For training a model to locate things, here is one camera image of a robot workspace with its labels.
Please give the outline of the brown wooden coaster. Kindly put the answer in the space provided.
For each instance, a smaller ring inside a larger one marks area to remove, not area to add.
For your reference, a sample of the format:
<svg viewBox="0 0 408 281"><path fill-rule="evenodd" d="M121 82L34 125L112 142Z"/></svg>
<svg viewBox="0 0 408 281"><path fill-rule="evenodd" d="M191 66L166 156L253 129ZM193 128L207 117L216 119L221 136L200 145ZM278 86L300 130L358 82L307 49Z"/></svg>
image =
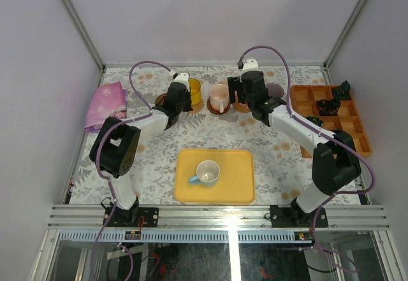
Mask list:
<svg viewBox="0 0 408 281"><path fill-rule="evenodd" d="M164 100L166 99L166 96L167 96L167 93L160 94L155 100L155 105L156 106L163 106Z"/></svg>
<svg viewBox="0 0 408 281"><path fill-rule="evenodd" d="M215 115L224 115L230 110L230 102L223 99L207 99L207 109Z"/></svg>

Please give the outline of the pink mug front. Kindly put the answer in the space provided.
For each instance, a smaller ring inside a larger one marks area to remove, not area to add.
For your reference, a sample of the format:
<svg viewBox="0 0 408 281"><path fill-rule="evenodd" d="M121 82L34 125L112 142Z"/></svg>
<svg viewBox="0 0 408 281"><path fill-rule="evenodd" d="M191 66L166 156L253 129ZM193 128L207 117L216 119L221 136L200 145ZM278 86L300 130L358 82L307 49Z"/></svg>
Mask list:
<svg viewBox="0 0 408 281"><path fill-rule="evenodd" d="M210 106L213 110L224 113L230 105L229 90L226 85L217 84L210 89Z"/></svg>

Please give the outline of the purple mug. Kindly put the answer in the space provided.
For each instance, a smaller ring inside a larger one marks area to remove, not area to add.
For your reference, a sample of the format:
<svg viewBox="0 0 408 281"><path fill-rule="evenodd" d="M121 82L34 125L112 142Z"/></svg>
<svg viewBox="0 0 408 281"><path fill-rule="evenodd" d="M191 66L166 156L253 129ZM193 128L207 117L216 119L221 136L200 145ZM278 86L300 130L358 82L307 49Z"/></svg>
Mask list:
<svg viewBox="0 0 408 281"><path fill-rule="evenodd" d="M277 83L268 83L265 87L269 97L282 98L284 95L284 89Z"/></svg>

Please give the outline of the yellow glass mug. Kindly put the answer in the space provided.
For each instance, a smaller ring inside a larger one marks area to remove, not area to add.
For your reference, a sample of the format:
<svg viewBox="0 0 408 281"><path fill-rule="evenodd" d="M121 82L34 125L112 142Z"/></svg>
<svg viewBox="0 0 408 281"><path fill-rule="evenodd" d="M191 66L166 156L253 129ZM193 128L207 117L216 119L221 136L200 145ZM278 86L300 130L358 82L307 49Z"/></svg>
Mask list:
<svg viewBox="0 0 408 281"><path fill-rule="evenodd" d="M189 79L191 105L195 106L201 101L201 83L194 78Z"/></svg>

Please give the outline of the light blue mug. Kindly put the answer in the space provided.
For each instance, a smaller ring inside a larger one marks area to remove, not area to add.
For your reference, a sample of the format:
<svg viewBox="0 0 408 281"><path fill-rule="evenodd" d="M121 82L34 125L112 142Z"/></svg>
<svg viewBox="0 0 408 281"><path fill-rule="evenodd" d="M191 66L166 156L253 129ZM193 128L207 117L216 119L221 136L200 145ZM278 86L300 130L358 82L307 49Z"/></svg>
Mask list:
<svg viewBox="0 0 408 281"><path fill-rule="evenodd" d="M189 184L213 187L219 179L220 172L220 167L216 162L202 161L196 168L195 176L189 179Z"/></svg>

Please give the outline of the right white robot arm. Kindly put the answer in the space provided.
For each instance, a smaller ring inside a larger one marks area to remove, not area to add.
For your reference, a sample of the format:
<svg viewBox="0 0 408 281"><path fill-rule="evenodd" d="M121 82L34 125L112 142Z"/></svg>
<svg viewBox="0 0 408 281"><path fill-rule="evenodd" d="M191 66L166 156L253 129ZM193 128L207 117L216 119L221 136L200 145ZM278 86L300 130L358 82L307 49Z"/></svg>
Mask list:
<svg viewBox="0 0 408 281"><path fill-rule="evenodd" d="M255 59L237 66L240 76L228 78L231 103L245 103L256 120L284 133L312 156L312 183L295 198L290 212L295 225L306 226L313 211L361 175L353 138L313 124L283 99L270 96Z"/></svg>

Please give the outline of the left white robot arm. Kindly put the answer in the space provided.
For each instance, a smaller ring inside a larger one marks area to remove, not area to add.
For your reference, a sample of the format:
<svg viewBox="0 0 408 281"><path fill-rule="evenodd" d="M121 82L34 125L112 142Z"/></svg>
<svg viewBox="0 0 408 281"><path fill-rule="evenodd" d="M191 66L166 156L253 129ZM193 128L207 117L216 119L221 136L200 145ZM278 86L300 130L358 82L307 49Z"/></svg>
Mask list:
<svg viewBox="0 0 408 281"><path fill-rule="evenodd" d="M99 175L108 181L111 202L120 208L117 218L125 226L135 225L140 218L139 210L133 207L137 197L128 175L140 137L169 129L181 113L191 111L190 91L189 75L176 74L163 101L153 106L150 113L123 120L108 117L99 131L89 157Z"/></svg>

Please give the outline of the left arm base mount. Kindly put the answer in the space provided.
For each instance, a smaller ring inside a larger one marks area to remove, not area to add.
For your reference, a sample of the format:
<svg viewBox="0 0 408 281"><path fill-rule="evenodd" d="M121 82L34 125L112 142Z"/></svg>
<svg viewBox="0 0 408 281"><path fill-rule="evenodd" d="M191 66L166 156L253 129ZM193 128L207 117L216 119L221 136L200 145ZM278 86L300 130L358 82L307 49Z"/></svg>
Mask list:
<svg viewBox="0 0 408 281"><path fill-rule="evenodd" d="M157 227L158 225L159 208L140 207L138 199L136 199L135 204L129 210L117 207L108 222L108 217L113 209L113 202L109 197L106 197L100 202L100 205L105 210L103 223L106 224L107 227L149 228Z"/></svg>

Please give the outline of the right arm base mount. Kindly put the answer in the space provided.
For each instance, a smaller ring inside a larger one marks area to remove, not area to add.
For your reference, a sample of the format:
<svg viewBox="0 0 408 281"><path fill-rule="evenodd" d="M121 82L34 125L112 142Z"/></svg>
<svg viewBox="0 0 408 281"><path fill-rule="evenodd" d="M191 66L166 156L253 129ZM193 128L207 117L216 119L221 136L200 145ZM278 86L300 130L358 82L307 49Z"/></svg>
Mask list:
<svg viewBox="0 0 408 281"><path fill-rule="evenodd" d="M294 229L300 227L328 227L325 210L321 205L329 199L329 195L320 192L303 192L292 200L289 206L270 205L269 212L263 218L273 228Z"/></svg>

